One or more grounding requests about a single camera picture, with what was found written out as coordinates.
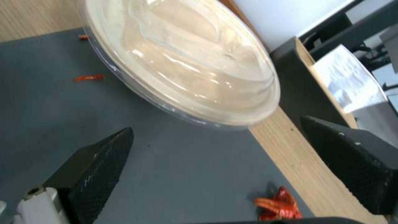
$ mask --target white plastic part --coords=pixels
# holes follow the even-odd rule
[[[3,213],[3,211],[6,209],[6,207],[7,204],[4,201],[0,200],[0,216]]]
[[[247,127],[280,97],[250,29],[216,0],[80,0],[90,43],[133,91],[186,120]]]
[[[13,224],[69,224],[54,188],[20,201],[17,212]]]

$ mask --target gray tabletop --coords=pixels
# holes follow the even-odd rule
[[[78,148],[127,126],[133,147],[98,224],[256,220],[253,198],[280,185],[313,216],[248,130],[203,128],[152,106],[78,40],[82,33],[0,44],[0,200],[8,203],[0,221]],[[106,79],[73,82],[94,73]]]

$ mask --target table surface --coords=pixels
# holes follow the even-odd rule
[[[77,0],[0,1],[0,42],[80,26]],[[386,223],[333,175],[281,108],[250,131],[316,216]]]

